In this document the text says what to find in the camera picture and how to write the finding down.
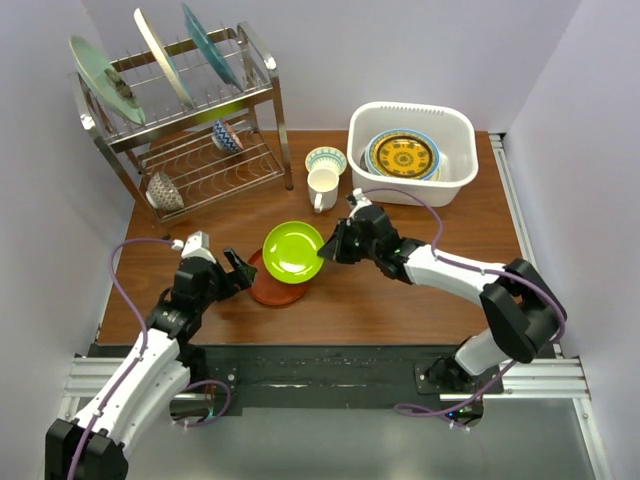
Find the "cream rimmed racked plate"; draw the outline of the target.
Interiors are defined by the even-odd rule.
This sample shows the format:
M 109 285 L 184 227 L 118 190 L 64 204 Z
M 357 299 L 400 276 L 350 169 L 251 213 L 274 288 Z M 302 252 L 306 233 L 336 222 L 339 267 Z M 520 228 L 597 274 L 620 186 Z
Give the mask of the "cream rimmed racked plate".
M 155 29 L 140 8 L 134 10 L 133 18 L 153 58 L 173 88 L 181 104 L 186 108 L 193 109 L 195 107 L 194 99 L 182 81 L 178 69 L 165 49 L 164 44 L 159 39 Z

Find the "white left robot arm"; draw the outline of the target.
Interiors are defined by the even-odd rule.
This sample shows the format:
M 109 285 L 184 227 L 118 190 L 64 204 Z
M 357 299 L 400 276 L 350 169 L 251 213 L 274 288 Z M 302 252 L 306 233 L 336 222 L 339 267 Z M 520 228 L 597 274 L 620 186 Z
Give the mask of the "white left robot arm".
M 207 385 L 204 352 L 190 344 L 208 307 L 249 289 L 257 270 L 224 251 L 225 271 L 205 247 L 185 250 L 173 283 L 159 296 L 127 357 L 71 420 L 45 435 L 47 479 L 124 479 L 146 429 L 181 392 Z

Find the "blue zigzag bowl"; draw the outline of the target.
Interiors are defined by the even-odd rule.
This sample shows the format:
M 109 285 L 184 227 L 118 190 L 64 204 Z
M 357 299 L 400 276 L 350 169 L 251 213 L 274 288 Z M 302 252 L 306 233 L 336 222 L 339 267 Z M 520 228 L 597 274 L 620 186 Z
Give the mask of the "blue zigzag bowl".
M 214 121 L 212 141 L 219 149 L 230 153 L 239 153 L 244 149 L 233 128 L 227 122 L 220 119 Z

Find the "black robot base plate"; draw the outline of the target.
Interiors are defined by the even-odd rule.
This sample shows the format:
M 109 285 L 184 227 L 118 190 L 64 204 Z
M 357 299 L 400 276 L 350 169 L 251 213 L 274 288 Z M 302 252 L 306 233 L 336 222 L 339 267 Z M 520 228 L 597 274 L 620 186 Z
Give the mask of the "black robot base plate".
M 228 413 L 246 408 L 390 409 L 446 407 L 452 388 L 430 366 L 453 345 L 201 345 L 191 377 L 228 385 Z

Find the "white fluted bottom plate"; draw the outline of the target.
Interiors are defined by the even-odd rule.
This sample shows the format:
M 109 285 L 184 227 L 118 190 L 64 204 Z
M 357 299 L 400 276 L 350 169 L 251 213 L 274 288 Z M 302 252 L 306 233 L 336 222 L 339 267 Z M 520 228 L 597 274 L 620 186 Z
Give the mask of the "white fluted bottom plate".
M 371 172 L 371 169 L 369 168 L 369 165 L 367 163 L 367 148 L 363 150 L 362 155 L 360 157 L 360 168 L 363 171 L 366 171 L 368 173 Z

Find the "red plate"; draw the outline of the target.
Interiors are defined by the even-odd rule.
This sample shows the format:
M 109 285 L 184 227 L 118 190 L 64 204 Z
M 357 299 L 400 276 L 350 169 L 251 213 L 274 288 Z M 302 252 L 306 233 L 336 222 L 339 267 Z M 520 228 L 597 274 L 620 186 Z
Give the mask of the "red plate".
M 251 255 L 248 263 L 257 269 L 249 294 L 258 303 L 273 307 L 285 306 L 300 299 L 309 289 L 308 282 L 287 284 L 274 278 L 264 265 L 261 249 Z

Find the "white plastic bin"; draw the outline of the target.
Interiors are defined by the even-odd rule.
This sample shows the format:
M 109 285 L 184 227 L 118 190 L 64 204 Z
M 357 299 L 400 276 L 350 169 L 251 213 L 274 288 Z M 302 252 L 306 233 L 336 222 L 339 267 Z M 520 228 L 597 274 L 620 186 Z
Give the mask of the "white plastic bin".
M 447 181 L 401 179 L 368 173 L 360 168 L 360 157 L 377 135 L 393 129 L 409 129 L 425 134 L 439 153 L 449 158 Z M 374 202 L 417 205 L 424 202 L 443 207 L 459 191 L 475 180 L 479 171 L 475 131 L 460 111 L 428 104 L 373 101 L 360 106 L 349 124 L 346 157 L 352 183 Z

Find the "green floral racked plate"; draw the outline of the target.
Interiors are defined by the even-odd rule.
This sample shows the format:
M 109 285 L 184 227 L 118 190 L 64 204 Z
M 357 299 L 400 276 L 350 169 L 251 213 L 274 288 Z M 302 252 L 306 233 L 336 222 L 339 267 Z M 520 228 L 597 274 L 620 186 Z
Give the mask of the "green floral racked plate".
M 76 69 L 94 95 L 121 118 L 143 125 L 146 116 L 130 86 L 102 50 L 84 37 L 69 37 Z

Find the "steel dish rack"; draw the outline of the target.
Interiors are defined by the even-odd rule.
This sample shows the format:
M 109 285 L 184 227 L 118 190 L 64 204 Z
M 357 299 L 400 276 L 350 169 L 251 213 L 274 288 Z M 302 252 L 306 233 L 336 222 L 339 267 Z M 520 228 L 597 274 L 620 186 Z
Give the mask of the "steel dish rack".
M 212 31 L 240 77 L 243 92 L 222 82 L 191 38 L 167 45 L 194 99 L 183 106 L 150 50 L 113 60 L 146 115 L 143 125 L 121 118 L 102 103 L 77 71 L 69 84 L 83 130 L 128 191 L 135 205 L 161 233 L 211 210 L 224 198 L 274 179 L 292 189 L 291 155 L 280 78 L 274 56 L 247 22 Z M 244 149 L 230 153 L 212 141 L 214 121 L 227 122 Z M 174 212 L 155 209 L 148 182 L 167 174 L 184 200 Z

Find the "cream ceramic mug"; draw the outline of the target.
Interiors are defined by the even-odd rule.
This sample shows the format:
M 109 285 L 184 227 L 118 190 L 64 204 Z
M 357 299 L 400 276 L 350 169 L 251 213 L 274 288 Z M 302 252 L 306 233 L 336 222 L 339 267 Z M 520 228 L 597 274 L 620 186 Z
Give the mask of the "cream ceramic mug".
M 339 175 L 329 168 L 312 170 L 307 176 L 310 203 L 316 213 L 333 208 L 337 202 Z

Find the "yellow patterned small plate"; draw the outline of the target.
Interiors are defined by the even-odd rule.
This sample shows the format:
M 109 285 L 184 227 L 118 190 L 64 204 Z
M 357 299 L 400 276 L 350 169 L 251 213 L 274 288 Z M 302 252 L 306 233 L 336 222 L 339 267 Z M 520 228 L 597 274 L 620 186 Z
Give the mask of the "yellow patterned small plate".
M 391 134 L 372 145 L 372 164 L 387 176 L 421 179 L 436 166 L 434 150 L 418 136 Z

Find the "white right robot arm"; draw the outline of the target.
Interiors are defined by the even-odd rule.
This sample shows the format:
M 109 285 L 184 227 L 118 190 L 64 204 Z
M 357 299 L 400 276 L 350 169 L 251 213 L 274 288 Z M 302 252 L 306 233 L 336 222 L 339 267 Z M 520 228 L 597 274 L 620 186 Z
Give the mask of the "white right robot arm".
M 565 331 L 565 309 L 530 262 L 448 256 L 400 235 L 377 205 L 359 206 L 339 220 L 318 255 L 340 264 L 370 260 L 392 280 L 437 288 L 480 306 L 486 329 L 425 371 L 430 383 L 459 393 L 469 392 L 485 371 L 504 361 L 532 362 Z

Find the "teal patterned small bowl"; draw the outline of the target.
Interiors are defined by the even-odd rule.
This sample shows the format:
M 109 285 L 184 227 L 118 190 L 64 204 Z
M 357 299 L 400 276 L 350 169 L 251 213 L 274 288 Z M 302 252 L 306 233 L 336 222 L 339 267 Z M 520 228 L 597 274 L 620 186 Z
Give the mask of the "teal patterned small bowl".
M 326 168 L 340 176 L 345 172 L 347 165 L 348 161 L 344 153 L 330 146 L 317 147 L 311 150 L 305 158 L 305 167 L 308 172 Z

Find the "teal racked plate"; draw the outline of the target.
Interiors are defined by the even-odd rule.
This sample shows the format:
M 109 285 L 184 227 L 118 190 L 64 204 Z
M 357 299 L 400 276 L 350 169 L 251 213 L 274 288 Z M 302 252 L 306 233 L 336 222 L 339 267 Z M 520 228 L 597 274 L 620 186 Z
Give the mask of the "teal racked plate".
M 240 92 L 244 89 L 232 70 L 230 64 L 222 55 L 216 44 L 209 37 L 206 29 L 200 23 L 199 19 L 189 8 L 189 6 L 182 2 L 181 8 L 184 14 L 185 27 L 196 45 L 200 50 L 203 57 L 211 65 L 214 71 L 218 74 L 219 78 L 227 85 L 236 87 Z

